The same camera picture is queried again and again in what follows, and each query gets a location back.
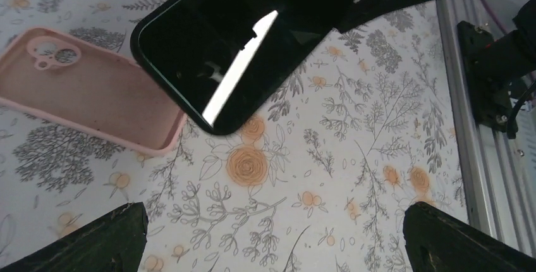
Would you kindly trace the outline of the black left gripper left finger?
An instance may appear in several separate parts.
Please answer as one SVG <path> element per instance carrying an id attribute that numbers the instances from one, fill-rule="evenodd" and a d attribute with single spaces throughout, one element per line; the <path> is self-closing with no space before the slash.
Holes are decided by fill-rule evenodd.
<path id="1" fill-rule="evenodd" d="M 142 202 L 127 203 L 1 271 L 137 271 L 148 223 Z"/>

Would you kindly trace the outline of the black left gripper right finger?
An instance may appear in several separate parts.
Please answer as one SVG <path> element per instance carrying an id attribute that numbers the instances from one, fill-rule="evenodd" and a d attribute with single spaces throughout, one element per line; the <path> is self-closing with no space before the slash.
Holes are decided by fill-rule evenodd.
<path id="1" fill-rule="evenodd" d="M 535 271 L 535 258 L 426 202 L 405 211 L 403 235 L 414 271 Z"/>

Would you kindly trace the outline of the pink phone case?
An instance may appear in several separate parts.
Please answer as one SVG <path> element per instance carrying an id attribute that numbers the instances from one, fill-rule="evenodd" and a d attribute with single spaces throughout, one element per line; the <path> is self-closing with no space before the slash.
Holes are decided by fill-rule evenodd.
<path id="1" fill-rule="evenodd" d="M 167 154 L 187 120 L 133 60 L 44 27 L 2 53 L 1 104 L 148 156 Z"/>

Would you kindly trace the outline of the black smartphone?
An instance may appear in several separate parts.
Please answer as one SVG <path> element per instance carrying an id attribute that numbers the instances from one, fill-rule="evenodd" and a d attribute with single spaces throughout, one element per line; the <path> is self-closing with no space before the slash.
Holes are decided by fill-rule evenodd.
<path id="1" fill-rule="evenodd" d="M 137 63 L 205 132 L 237 131 L 353 0 L 167 0 L 134 28 Z"/>

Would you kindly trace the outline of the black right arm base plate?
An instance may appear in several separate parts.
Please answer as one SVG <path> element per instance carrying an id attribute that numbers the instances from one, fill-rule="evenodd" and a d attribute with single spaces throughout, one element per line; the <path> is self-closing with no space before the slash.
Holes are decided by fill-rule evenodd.
<path id="1" fill-rule="evenodd" d="M 460 21 L 456 25 L 463 73 L 465 74 L 472 117 L 476 124 L 505 133 L 512 112 L 508 87 L 492 79 L 492 66 L 482 53 L 495 42 L 492 34 Z"/>

